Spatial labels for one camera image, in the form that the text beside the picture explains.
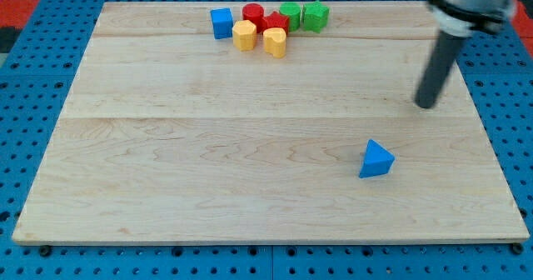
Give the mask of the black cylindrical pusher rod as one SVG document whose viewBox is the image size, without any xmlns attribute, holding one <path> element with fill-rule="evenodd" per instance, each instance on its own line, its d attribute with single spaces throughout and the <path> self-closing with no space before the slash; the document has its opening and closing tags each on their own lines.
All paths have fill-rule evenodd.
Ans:
<svg viewBox="0 0 533 280">
<path fill-rule="evenodd" d="M 414 95 L 414 102 L 419 108 L 430 109 L 436 105 L 465 40 L 465 37 L 457 37 L 442 30 L 438 32 L 426 69 Z"/>
</svg>

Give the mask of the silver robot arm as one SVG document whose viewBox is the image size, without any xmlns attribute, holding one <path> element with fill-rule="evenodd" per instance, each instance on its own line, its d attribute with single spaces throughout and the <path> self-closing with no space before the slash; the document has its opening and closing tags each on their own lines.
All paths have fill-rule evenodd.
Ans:
<svg viewBox="0 0 533 280">
<path fill-rule="evenodd" d="M 427 0 L 439 32 L 414 94 L 424 109 L 436 105 L 466 39 L 476 32 L 497 34 L 516 10 L 513 0 Z"/>
</svg>

